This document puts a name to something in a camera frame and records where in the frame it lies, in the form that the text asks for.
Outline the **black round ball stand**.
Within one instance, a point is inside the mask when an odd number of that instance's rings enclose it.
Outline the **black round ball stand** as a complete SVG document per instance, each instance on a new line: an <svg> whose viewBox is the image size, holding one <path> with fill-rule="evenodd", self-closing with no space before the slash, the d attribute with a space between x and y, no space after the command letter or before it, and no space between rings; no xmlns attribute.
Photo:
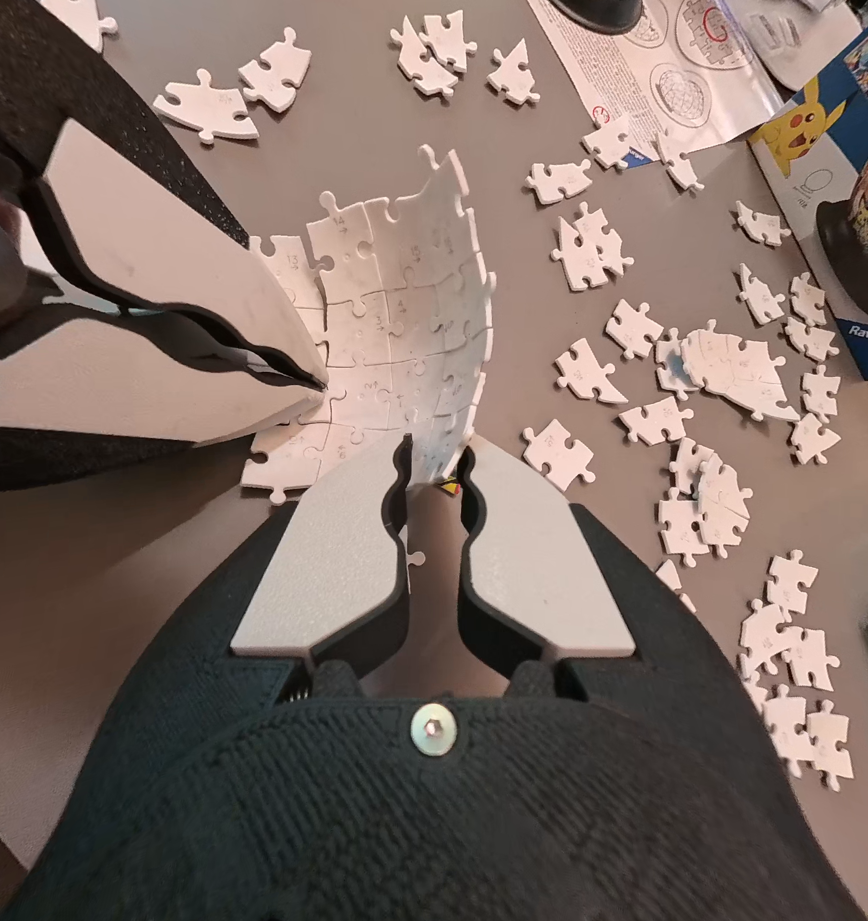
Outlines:
<svg viewBox="0 0 868 921"><path fill-rule="evenodd" d="M628 33L638 23L643 1L551 1L565 17L578 25L605 36Z"/></svg>

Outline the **white puzzle pieces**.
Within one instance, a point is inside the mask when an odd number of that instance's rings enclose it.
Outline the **white puzzle pieces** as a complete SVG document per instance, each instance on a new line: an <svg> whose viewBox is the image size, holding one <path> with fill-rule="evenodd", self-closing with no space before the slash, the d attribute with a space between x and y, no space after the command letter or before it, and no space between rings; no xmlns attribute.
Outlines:
<svg viewBox="0 0 868 921"><path fill-rule="evenodd" d="M641 440L654 446L666 442L678 443L686 437L684 421L692 418L689 408L681 409L674 396L677 383L682 387L681 398L689 390L697 389L685 374L679 341L679 331L671 329L665 339L660 339L662 328L655 323L641 327L647 316L648 305L632 309L620 301L607 325L607 334L623 349L624 357L648 354L654 345L660 386L665 387L664 372L680 371L670 383L672 392L657 402L635 406L618 416L631 442ZM794 449L799 464L826 463L826 451L837 444L839 435L828 423L836 414L835 395L839 377L828 377L824 364L810 374L805 374L803 407L808 411L793 422L789 444ZM555 489L564 493L576 479L585 483L594 481L589 469L593 458L591 449L573 439L557 420L552 420L542 431L532 428L522 433L526 442L523 461ZM759 685L761 672L776 674L776 657L786 662L792 683L800 687L813 687L823 692L832 691L828 669L840 665L839 658L829 655L822 630L793 625L793 614L802 615L807 607L807 591L818 574L814 567L806 566L799 550L786 556L774 556L765 581L766 602L751 603L751 613L741 623L739 642L741 653L739 667L741 682L749 692L758 713L771 737L780 760L789 773L800 777L801 764L808 764L823 774L829 789L839 792L842 778L854 777L851 758L844 747L847 741L849 720L835 713L832 701L823 699L818 709L806 713L807 702L802 697L791 696L787 685L775 685L771 696L767 688Z"/></svg>

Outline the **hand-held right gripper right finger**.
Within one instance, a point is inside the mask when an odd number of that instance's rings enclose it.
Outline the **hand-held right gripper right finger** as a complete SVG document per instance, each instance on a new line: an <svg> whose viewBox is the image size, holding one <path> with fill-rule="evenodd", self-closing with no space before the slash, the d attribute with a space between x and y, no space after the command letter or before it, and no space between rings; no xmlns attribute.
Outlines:
<svg viewBox="0 0 868 921"><path fill-rule="evenodd" d="M487 440L470 441L458 478L465 647L505 678L525 661L631 657L635 640L563 494Z"/></svg>

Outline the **small assembled puzzle cluster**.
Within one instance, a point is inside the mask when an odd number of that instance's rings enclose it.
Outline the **small assembled puzzle cluster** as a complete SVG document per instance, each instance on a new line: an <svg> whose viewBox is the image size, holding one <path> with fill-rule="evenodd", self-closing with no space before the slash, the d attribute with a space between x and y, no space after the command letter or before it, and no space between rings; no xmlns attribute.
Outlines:
<svg viewBox="0 0 868 921"><path fill-rule="evenodd" d="M752 490L714 449L690 437L677 443L668 470L671 485L656 513L666 555L685 567L703 555L726 559L749 526Z"/></svg>

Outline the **printed paper instruction sheet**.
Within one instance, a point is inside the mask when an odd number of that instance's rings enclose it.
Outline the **printed paper instruction sheet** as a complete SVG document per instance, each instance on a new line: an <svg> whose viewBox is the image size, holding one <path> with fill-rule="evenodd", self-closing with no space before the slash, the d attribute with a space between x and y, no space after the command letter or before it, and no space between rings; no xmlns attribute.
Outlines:
<svg viewBox="0 0 868 921"><path fill-rule="evenodd" d="M604 36L531 1L591 122L628 116L640 161L667 132L688 154L770 121L782 100L727 2L646 1L635 28Z"/></svg>

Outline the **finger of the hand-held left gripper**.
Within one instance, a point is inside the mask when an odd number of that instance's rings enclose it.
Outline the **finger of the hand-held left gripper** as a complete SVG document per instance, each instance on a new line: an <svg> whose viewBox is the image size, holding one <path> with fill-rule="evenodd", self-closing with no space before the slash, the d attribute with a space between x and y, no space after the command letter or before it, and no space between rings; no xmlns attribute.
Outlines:
<svg viewBox="0 0 868 921"><path fill-rule="evenodd" d="M59 131L37 200L75 273L123 304L208 319L313 388L328 372L304 322L251 252L77 121Z"/></svg>
<svg viewBox="0 0 868 921"><path fill-rule="evenodd" d="M136 331L69 319L0 358L0 428L213 444L322 406L297 384L199 370Z"/></svg>

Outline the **white board stand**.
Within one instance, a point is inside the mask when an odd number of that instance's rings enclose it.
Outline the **white board stand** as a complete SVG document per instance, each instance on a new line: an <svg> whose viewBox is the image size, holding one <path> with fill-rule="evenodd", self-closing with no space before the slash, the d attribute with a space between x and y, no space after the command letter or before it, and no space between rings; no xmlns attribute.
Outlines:
<svg viewBox="0 0 868 921"><path fill-rule="evenodd" d="M745 29L766 69L800 90L862 31L847 2L752 2Z"/></svg>

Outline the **flat assembled white puzzle section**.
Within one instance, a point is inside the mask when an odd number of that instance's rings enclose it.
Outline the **flat assembled white puzzle section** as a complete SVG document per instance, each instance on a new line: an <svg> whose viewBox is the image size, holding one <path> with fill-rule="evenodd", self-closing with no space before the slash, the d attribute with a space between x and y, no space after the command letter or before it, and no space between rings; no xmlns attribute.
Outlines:
<svg viewBox="0 0 868 921"><path fill-rule="evenodd" d="M757 423L800 419L777 372L785 358L773 359L766 342L717 332L711 319L682 338L679 347L683 370L694 386L746 410Z"/></svg>

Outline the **blue puzzle ball box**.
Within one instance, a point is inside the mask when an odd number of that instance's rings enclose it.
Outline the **blue puzzle ball box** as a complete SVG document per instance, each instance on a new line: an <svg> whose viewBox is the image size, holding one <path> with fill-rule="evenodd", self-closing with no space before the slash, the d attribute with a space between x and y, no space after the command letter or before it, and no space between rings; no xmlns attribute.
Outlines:
<svg viewBox="0 0 868 921"><path fill-rule="evenodd" d="M748 143L868 380L868 28Z"/></svg>

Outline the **large curved white puzzle section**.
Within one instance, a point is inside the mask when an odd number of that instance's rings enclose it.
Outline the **large curved white puzzle section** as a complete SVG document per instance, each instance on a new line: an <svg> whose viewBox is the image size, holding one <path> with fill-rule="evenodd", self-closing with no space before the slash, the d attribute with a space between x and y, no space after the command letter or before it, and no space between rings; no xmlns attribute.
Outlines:
<svg viewBox="0 0 868 921"><path fill-rule="evenodd" d="M387 432L412 437L410 486L449 483L474 433L493 350L497 277L486 269L469 187L455 151L418 150L426 182L415 194L339 206L299 236L272 236L259 255L325 358L322 404L257 433L240 479L273 506L301 493Z"/></svg>

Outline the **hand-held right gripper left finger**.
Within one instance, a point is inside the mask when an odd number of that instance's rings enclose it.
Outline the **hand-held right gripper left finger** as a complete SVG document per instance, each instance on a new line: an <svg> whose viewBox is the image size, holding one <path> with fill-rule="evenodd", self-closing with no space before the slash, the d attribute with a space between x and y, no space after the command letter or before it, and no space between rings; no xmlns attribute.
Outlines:
<svg viewBox="0 0 868 921"><path fill-rule="evenodd" d="M306 491L232 638L236 655L311 670L343 661L364 678L400 649L412 455L411 435L386 433Z"/></svg>

